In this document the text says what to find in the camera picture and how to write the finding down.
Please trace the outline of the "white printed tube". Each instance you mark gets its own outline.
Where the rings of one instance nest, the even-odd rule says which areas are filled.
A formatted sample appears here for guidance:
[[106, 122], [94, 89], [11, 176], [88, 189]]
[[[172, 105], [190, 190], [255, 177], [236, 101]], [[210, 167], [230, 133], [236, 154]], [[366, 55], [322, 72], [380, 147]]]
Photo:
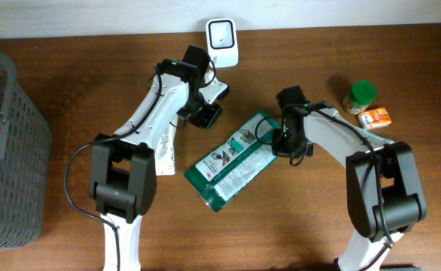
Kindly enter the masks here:
[[175, 169], [175, 147], [174, 139], [176, 128], [169, 124], [161, 135], [155, 149], [155, 166], [157, 176], [174, 175]]

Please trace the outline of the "green white wipes packet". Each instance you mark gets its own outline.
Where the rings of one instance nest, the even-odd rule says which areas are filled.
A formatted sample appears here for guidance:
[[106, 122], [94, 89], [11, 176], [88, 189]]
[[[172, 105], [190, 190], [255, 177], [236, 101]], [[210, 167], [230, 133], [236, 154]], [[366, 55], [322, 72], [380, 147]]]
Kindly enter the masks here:
[[214, 212], [223, 209], [278, 158], [269, 143], [280, 126], [258, 111], [222, 145], [184, 172], [199, 196]]

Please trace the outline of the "green lid small jar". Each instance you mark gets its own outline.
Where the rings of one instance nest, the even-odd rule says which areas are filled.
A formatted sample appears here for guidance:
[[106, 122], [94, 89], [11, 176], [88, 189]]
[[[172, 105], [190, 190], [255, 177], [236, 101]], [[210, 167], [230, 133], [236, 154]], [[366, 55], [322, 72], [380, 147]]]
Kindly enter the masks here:
[[356, 81], [343, 99], [342, 105], [349, 114], [359, 114], [370, 106], [377, 95], [378, 90], [371, 81]]

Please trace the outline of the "orange small tissue pack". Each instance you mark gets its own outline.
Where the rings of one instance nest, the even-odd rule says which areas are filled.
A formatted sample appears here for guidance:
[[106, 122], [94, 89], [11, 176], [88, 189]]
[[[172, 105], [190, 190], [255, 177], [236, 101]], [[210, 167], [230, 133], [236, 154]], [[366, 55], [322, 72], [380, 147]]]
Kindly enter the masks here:
[[357, 117], [361, 127], [365, 130], [386, 127], [392, 123], [391, 117], [385, 107], [361, 112]]

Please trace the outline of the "light teal wipe sachet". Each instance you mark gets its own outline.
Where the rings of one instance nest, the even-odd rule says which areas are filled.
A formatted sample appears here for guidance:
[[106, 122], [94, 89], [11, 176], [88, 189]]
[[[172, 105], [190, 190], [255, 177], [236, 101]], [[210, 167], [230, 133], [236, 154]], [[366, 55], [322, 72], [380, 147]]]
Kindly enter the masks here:
[[387, 138], [383, 138], [383, 137], [381, 137], [381, 136], [379, 136], [379, 135], [374, 135], [379, 141], [383, 141], [385, 144], [394, 144], [395, 143], [395, 141], [393, 141], [393, 140], [390, 140], [390, 139], [387, 139]]

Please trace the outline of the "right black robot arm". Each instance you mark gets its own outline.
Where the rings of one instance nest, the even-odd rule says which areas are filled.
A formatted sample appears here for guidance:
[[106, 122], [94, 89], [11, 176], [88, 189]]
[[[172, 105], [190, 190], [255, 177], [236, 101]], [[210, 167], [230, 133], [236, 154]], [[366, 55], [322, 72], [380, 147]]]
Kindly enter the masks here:
[[329, 103], [310, 102], [298, 86], [284, 88], [276, 100], [281, 126], [273, 154], [298, 166], [318, 145], [345, 169], [354, 232], [334, 269], [381, 270], [395, 243], [427, 216], [411, 147], [352, 125]]

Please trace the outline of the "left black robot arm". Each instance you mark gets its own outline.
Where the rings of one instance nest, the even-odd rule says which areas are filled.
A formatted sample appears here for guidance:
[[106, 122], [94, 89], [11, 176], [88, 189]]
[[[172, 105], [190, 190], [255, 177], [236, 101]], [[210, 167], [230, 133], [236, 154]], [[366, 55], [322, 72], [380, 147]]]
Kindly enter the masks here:
[[208, 52], [190, 45], [180, 60], [154, 67], [146, 97], [113, 135], [98, 134], [92, 148], [89, 195], [105, 227], [106, 270], [139, 270], [142, 217], [157, 189], [156, 148], [180, 117], [210, 129], [229, 87], [217, 81]]

